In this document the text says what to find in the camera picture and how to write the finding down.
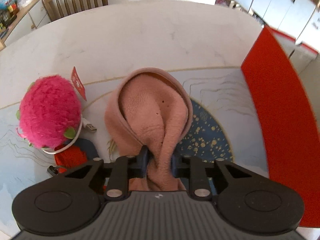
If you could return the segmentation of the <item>red knit cloth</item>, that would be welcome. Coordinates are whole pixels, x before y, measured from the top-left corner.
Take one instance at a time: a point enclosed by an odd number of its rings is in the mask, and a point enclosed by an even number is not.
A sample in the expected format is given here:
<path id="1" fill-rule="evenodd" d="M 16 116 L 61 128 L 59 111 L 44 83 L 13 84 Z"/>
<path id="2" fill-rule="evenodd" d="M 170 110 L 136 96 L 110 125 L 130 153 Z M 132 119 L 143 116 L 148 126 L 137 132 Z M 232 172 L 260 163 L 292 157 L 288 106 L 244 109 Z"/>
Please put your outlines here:
<path id="1" fill-rule="evenodd" d="M 87 155 L 80 147 L 72 145 L 68 149 L 54 155 L 57 171 L 66 172 L 69 168 L 77 167 L 87 162 Z"/>

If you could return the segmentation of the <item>pink fleece hat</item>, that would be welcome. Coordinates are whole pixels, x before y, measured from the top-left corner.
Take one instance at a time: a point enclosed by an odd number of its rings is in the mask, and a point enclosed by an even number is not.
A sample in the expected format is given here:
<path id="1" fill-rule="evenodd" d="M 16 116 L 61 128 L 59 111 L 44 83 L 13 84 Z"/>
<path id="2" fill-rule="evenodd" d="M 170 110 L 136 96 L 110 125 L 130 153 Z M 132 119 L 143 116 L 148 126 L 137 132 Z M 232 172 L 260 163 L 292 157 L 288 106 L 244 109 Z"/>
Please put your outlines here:
<path id="1" fill-rule="evenodd" d="M 152 153 L 146 176 L 130 179 L 131 191 L 185 189 L 172 175 L 171 157 L 191 127 L 193 107 L 173 76 L 158 68 L 132 72 L 110 95 L 104 120 L 121 156 L 139 155 L 142 146 Z"/>

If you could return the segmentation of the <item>pink fuzzy strawberry plush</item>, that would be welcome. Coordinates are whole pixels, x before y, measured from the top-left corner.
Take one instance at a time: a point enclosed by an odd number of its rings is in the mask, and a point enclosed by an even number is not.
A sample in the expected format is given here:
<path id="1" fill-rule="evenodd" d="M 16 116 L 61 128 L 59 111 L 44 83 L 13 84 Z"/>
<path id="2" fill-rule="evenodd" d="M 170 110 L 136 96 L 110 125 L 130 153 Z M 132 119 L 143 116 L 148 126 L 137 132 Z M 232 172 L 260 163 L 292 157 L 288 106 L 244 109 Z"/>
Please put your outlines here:
<path id="1" fill-rule="evenodd" d="M 16 113 L 17 133 L 36 148 L 51 148 L 74 139 L 82 122 L 81 102 L 69 80 L 42 77 L 25 93 Z"/>

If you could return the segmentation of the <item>red white cardboard box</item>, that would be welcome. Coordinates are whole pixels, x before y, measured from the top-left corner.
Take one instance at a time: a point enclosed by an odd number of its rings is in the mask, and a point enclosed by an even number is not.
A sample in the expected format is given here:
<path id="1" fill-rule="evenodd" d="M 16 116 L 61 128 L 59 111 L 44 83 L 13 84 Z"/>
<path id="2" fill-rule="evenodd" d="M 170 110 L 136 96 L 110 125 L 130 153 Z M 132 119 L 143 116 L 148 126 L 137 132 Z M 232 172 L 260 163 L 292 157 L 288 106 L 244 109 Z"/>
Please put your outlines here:
<path id="1" fill-rule="evenodd" d="M 269 177 L 300 194 L 300 226 L 319 227 L 319 130 L 302 82 L 264 27 L 241 65 L 258 115 Z"/>

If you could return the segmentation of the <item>blue gold-speckled placemat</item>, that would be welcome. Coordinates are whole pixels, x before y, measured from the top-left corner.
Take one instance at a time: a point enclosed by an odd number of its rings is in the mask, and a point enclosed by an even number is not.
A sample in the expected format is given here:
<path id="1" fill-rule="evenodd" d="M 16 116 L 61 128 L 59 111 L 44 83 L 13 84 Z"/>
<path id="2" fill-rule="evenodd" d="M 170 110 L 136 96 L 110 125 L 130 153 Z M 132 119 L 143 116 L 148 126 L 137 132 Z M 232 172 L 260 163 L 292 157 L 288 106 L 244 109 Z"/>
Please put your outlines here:
<path id="1" fill-rule="evenodd" d="M 214 116 L 199 102 L 191 99 L 193 120 L 188 133 L 177 144 L 181 155 L 196 156 L 206 163 L 214 160 L 234 161 L 231 144 Z"/>

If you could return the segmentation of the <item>red hang tag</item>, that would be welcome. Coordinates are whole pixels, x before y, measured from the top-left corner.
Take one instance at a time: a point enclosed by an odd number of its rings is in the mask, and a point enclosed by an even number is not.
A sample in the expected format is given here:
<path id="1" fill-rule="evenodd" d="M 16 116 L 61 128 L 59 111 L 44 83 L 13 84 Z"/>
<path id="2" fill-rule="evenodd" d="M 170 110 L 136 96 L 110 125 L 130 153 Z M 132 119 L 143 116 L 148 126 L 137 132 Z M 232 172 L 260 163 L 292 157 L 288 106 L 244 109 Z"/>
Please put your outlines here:
<path id="1" fill-rule="evenodd" d="M 77 73 L 75 67 L 73 67 L 73 69 L 72 69 L 71 81 L 73 83 L 74 88 L 78 91 L 80 96 L 85 101 L 87 101 L 85 87 L 84 87 L 83 83 L 81 82 L 80 77 L 78 76 L 78 73 Z"/>

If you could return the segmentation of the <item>white sideboard cabinet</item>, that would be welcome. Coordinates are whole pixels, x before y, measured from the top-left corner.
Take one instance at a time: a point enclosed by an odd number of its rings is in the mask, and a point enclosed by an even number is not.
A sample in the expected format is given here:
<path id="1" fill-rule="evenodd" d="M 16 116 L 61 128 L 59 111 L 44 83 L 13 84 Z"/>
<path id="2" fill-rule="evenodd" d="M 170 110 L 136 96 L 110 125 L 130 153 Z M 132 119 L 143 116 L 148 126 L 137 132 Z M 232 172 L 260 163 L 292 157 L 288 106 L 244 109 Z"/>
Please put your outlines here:
<path id="1" fill-rule="evenodd" d="M 17 18 L 8 27 L 1 38 L 1 50 L 50 22 L 42 0 L 33 0 L 17 13 Z"/>

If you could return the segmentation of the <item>white wall cabinet unit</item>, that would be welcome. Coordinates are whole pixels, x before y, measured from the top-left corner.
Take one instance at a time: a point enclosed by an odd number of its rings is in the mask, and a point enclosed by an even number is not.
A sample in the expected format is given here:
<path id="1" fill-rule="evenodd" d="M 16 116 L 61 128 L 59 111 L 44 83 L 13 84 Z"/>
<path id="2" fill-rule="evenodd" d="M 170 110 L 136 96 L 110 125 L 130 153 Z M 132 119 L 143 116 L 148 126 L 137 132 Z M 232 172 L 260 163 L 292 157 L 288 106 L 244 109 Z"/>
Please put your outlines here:
<path id="1" fill-rule="evenodd" d="M 233 0 L 265 24 L 319 50 L 319 0 Z"/>

